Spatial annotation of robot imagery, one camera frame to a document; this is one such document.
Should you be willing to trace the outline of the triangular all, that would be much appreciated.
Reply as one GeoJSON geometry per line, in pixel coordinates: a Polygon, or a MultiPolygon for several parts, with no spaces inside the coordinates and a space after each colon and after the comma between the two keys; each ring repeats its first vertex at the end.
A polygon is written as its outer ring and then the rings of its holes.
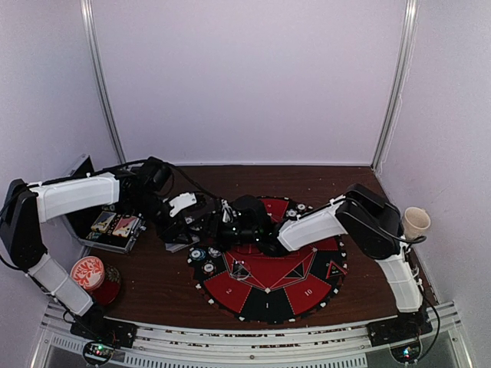
{"type": "Polygon", "coordinates": [[[346,275],[346,270],[340,266],[339,264],[336,264],[334,261],[331,261],[328,265],[328,270],[326,274],[326,278],[334,278],[338,276],[345,276],[346,275]]]}

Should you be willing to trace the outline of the green chips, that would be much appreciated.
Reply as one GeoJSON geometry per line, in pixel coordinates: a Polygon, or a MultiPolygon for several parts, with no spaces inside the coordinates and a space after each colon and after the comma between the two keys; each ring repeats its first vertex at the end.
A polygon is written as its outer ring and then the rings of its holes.
{"type": "Polygon", "coordinates": [[[192,261],[202,261],[206,258],[206,252],[202,248],[194,248],[189,252],[192,261]]]}

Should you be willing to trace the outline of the white chips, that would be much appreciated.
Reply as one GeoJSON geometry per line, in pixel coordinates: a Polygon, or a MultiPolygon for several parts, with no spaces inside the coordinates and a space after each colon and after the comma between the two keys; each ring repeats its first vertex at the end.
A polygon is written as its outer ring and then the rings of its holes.
{"type": "Polygon", "coordinates": [[[213,248],[213,247],[209,247],[208,248],[208,254],[212,258],[218,258],[222,255],[222,252],[218,249],[213,248]]]}
{"type": "Polygon", "coordinates": [[[287,216],[291,219],[295,219],[297,217],[298,213],[294,209],[290,209],[287,212],[287,216]]]}

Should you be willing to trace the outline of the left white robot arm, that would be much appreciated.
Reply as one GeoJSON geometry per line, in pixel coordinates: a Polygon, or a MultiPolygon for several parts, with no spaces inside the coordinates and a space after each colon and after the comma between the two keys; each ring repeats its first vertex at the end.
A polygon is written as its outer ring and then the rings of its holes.
{"type": "Polygon", "coordinates": [[[129,203],[157,225],[193,205],[192,194],[163,200],[157,195],[176,166],[149,157],[98,172],[66,176],[45,182],[12,181],[1,210],[1,240],[10,259],[4,264],[80,316],[81,329],[93,340],[110,334],[110,323],[95,308],[95,301],[53,259],[42,240],[41,226],[67,215],[117,203],[129,203]]]}

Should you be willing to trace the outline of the blue playing card deck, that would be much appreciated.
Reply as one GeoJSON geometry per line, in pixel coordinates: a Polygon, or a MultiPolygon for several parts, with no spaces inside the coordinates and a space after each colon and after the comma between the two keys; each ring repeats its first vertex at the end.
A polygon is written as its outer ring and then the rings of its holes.
{"type": "Polygon", "coordinates": [[[165,243],[166,251],[170,253],[176,253],[182,249],[188,248],[191,245],[199,243],[199,237],[193,236],[191,242],[178,242],[178,243],[165,243]]]}

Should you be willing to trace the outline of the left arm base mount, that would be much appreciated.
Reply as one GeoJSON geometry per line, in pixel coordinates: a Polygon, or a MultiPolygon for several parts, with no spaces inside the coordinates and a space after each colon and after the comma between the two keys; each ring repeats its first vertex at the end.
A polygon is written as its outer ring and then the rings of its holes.
{"type": "Polygon", "coordinates": [[[137,334],[137,325],[111,320],[104,316],[104,309],[100,305],[94,304],[84,315],[74,315],[70,332],[116,348],[131,348],[137,334]]]}

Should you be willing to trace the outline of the red black chips seat three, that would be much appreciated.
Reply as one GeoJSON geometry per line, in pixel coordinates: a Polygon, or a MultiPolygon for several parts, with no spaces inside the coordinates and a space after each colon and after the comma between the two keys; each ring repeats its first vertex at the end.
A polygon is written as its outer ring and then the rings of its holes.
{"type": "Polygon", "coordinates": [[[216,266],[211,261],[208,261],[202,266],[202,270],[204,274],[212,275],[216,272],[216,266]]]}

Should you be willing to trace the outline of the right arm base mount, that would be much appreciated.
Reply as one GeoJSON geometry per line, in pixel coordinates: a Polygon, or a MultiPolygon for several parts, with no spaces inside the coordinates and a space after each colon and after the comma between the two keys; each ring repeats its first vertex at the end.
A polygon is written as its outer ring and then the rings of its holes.
{"type": "Polygon", "coordinates": [[[371,322],[366,328],[373,347],[416,340],[422,334],[433,331],[431,322],[423,322],[421,326],[417,326],[415,322],[401,322],[397,318],[371,322]]]}

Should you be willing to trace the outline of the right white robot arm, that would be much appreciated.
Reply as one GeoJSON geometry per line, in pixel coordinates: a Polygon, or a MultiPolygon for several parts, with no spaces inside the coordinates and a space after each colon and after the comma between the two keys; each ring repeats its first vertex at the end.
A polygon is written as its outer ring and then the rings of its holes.
{"type": "Polygon", "coordinates": [[[395,334],[407,339],[423,325],[419,310],[423,291],[407,259],[411,246],[424,242],[423,231],[407,235],[400,211],[383,197],[361,184],[327,204],[297,214],[293,219],[273,222],[265,204],[244,195],[223,202],[210,216],[206,235],[221,248],[254,244],[272,257],[281,257],[314,242],[349,235],[360,250],[381,267],[392,290],[397,310],[395,334]]]}

